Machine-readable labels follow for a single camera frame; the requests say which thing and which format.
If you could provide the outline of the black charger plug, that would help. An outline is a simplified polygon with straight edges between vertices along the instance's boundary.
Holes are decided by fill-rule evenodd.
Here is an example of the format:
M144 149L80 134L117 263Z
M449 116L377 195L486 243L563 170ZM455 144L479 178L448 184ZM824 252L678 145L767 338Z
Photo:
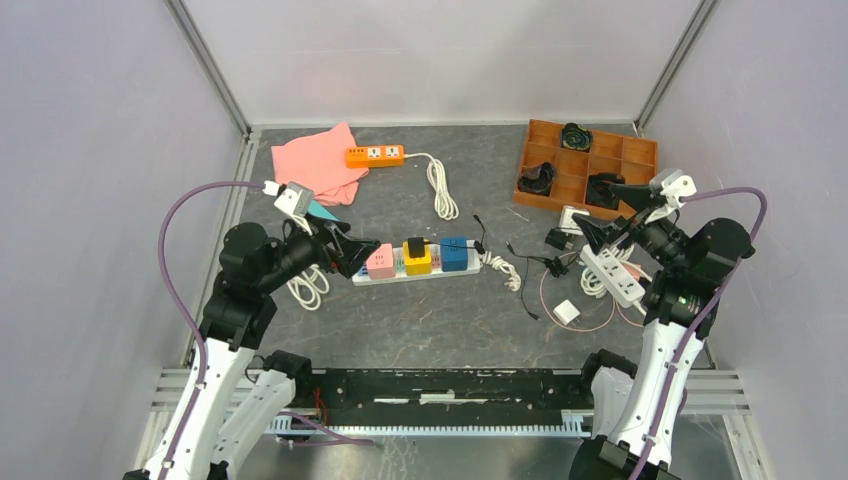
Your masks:
M424 258L428 253L427 243L423 237L410 237L406 246L409 258Z

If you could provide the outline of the white multicolour power strip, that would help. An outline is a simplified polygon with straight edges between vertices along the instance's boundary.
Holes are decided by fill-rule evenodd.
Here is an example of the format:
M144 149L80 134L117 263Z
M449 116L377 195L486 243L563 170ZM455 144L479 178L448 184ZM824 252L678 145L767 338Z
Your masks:
M429 269L425 270L422 264L413 264L412 273L409 273L404 248L393 248L389 252L391 247L391 244L382 244L352 277L352 283L355 286L371 286L442 279L477 274L482 268L481 260L474 253L468 253L464 269L459 269L457 262L450 262L448 266L453 270L445 270L440 245L431 244L428 245L430 254L425 256L425 259L431 260Z

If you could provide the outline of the blue cube plug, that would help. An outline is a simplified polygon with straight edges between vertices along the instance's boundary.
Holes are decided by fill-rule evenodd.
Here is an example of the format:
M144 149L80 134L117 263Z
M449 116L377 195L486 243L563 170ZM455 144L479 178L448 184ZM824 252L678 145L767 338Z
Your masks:
M466 271L469 254L467 238L444 237L440 240L441 268L444 272Z

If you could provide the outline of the yellow cube plug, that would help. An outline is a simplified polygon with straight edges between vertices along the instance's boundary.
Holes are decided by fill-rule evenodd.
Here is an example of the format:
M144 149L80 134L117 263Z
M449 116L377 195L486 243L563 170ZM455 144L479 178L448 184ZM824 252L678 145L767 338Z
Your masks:
M409 258L405 241L402 247L402 258L405 273L408 276L428 275L433 270L433 258L431 246L427 244L428 253L424 258Z

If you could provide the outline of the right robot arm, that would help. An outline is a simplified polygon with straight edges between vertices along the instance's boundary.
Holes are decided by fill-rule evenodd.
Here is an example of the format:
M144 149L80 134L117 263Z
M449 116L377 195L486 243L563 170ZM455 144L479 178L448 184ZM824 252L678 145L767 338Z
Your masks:
M659 264L645 283L639 362L601 349L577 382L580 400L594 408L593 432L578 448L572 479L669 479L677 416L688 398L686 380L715 321L719 300L740 262L754 255L753 241L768 200L754 187L731 187L691 195L662 196L648 185L612 185L635 211L605 221L576 215L590 250L635 243ZM689 236L659 215L668 206L733 194L752 194L759 212L751 228L715 218Z

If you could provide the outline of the pink cube plug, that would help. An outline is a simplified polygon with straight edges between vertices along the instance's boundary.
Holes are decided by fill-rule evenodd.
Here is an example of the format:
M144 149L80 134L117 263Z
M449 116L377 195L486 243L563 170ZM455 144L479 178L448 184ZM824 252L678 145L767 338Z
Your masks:
M393 246L390 243L381 244L368 258L365 268L371 280L394 278L396 270Z

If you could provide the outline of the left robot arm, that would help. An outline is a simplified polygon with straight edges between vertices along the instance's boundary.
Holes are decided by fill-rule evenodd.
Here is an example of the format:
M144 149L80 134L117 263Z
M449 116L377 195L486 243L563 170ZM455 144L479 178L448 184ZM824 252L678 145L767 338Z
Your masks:
M226 233L174 415L152 456L125 478L234 479L278 413L312 399L310 360L276 351L264 361L248 398L228 410L277 312L273 292L312 266L351 278L380 245L350 236L346 223L313 215L306 220L305 226L288 220L292 230L284 238L253 222Z

